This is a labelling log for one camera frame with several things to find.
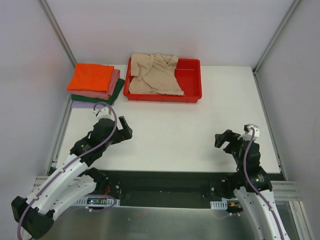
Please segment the beige t shirt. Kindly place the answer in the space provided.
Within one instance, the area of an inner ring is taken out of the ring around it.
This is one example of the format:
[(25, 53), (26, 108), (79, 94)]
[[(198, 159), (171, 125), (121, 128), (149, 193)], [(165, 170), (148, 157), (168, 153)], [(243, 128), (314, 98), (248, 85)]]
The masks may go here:
[(175, 55), (142, 54), (131, 55), (129, 84), (131, 94), (183, 96), (175, 77), (179, 58)]

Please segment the red plastic tray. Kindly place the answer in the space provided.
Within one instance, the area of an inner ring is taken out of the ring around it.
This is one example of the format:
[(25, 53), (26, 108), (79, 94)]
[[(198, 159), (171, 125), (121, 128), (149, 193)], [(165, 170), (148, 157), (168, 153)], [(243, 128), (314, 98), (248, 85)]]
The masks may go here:
[(195, 104), (202, 98), (201, 65), (198, 59), (180, 58), (174, 72), (177, 83), (184, 92), (184, 95), (168, 94), (133, 94), (129, 86), (133, 80), (131, 75), (131, 60), (128, 61), (123, 95), (129, 101), (142, 102), (168, 102)]

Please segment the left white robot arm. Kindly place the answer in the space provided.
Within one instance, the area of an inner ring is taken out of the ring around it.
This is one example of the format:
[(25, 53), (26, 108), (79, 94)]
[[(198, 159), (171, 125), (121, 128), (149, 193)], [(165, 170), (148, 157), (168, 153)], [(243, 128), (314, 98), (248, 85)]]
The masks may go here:
[(17, 196), (11, 202), (18, 223), (17, 238), (23, 238), (22, 232), (28, 233), (32, 240), (42, 238), (65, 210), (86, 195), (106, 201), (107, 209), (114, 207), (119, 194), (112, 192), (108, 177), (92, 165), (109, 146), (132, 136), (124, 116), (101, 117), (41, 186), (27, 197)]

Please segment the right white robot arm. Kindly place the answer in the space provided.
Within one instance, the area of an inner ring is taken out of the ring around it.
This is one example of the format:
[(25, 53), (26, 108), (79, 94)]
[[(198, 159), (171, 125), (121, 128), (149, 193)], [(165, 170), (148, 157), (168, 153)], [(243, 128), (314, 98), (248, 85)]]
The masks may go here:
[(254, 124), (244, 126), (244, 133), (227, 129), (215, 135), (215, 148), (227, 146), (223, 151), (232, 155), (236, 171), (229, 174), (214, 192), (222, 198), (237, 198), (257, 240), (288, 240), (284, 224), (278, 212), (271, 180), (261, 167), (260, 146), (256, 143), (259, 128)]

